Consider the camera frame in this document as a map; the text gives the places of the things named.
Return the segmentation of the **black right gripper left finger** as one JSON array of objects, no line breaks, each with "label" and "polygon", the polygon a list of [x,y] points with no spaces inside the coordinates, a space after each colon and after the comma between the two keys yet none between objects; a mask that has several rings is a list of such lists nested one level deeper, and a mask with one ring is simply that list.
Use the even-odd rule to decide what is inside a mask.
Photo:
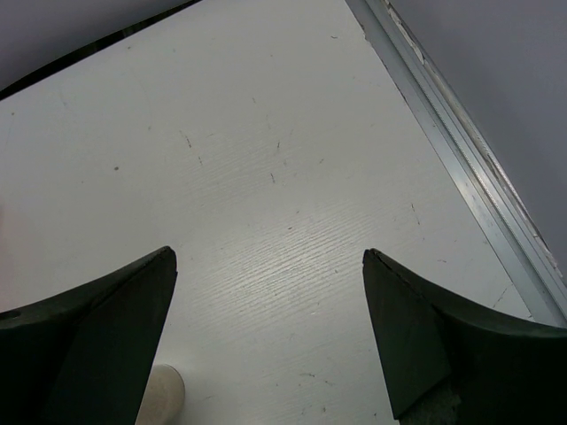
[{"label": "black right gripper left finger", "polygon": [[3,424],[133,424],[175,290],[164,246],[1,314]]}]

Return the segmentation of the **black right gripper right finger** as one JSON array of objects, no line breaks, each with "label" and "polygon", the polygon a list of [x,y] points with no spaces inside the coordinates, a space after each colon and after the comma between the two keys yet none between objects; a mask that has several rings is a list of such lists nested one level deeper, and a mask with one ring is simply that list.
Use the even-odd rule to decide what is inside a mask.
[{"label": "black right gripper right finger", "polygon": [[563,328],[480,305],[375,249],[363,281],[398,422],[565,423]]}]

